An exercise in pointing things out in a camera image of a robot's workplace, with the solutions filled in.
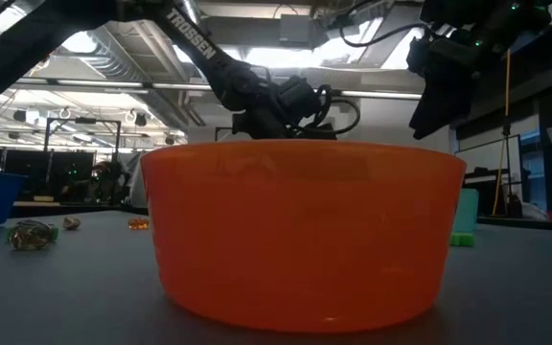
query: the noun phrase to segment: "ceiling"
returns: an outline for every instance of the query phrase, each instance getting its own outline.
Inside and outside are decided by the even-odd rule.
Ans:
[[[306,77],[313,86],[329,83],[333,88],[353,90],[381,90],[420,92],[423,81],[403,71],[406,68],[407,46],[415,32],[396,34],[367,49],[346,46],[322,28],[329,19],[346,11],[350,0],[292,0],[290,6],[273,0],[185,0],[189,9],[195,9],[200,26],[211,33],[211,39],[227,54],[253,64],[267,65],[276,81],[296,74]],[[25,12],[35,7],[36,1],[17,2],[17,7],[0,16],[0,33],[5,31]],[[372,7],[358,16],[356,32],[347,38],[366,41],[401,25],[418,20],[420,3],[405,3],[386,7]],[[313,34],[307,48],[290,49],[280,42],[282,15],[308,15],[312,19]],[[105,66],[116,66],[124,74],[109,73]],[[94,32],[80,33],[55,50],[46,63],[41,63],[27,76],[55,79],[205,82],[202,74],[173,43],[151,22],[110,22]],[[121,93],[117,90],[79,92],[78,88],[43,90],[9,89],[0,95],[0,143],[36,146],[43,143],[43,134],[28,133],[41,130],[45,120],[25,123],[15,121],[15,111],[27,111],[38,117],[59,117],[71,113],[71,118],[89,117],[100,120],[119,120],[126,137],[126,148],[151,148],[165,145],[168,134],[188,127],[225,126],[230,112],[222,108],[216,98],[205,92],[151,91],[149,95]],[[146,126],[136,126],[132,119],[147,114]],[[53,145],[76,145],[70,139],[72,130],[109,132],[104,125],[87,127],[70,122],[65,130],[53,136]],[[22,140],[11,139],[4,129],[18,129]],[[137,137],[146,134],[148,138]],[[184,137],[176,136],[180,144]],[[91,145],[108,148],[114,143],[112,135],[99,136]]]

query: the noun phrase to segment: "orange bowl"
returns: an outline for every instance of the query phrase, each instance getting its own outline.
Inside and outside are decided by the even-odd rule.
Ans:
[[[161,283],[250,328],[375,329],[433,303],[465,163],[332,141],[189,145],[142,158]]]

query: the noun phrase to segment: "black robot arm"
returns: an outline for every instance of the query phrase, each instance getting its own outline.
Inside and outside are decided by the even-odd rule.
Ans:
[[[258,77],[251,65],[229,57],[211,42],[174,0],[46,0],[0,35],[0,94],[70,35],[110,20],[140,19],[154,21],[189,55],[227,109],[243,111],[234,115],[235,131],[255,139],[335,139],[330,126],[315,124],[309,132],[299,131],[303,118],[329,109],[305,80],[292,77],[277,85],[267,70],[267,79]]]

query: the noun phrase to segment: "gray table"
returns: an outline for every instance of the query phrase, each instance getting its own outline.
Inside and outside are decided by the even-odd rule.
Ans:
[[[127,229],[132,215],[80,217],[79,232],[40,252],[11,251],[0,228],[0,344],[552,345],[551,231],[482,226],[475,248],[450,250],[428,313],[374,332],[306,335],[226,326],[177,307],[157,279],[150,233]]]

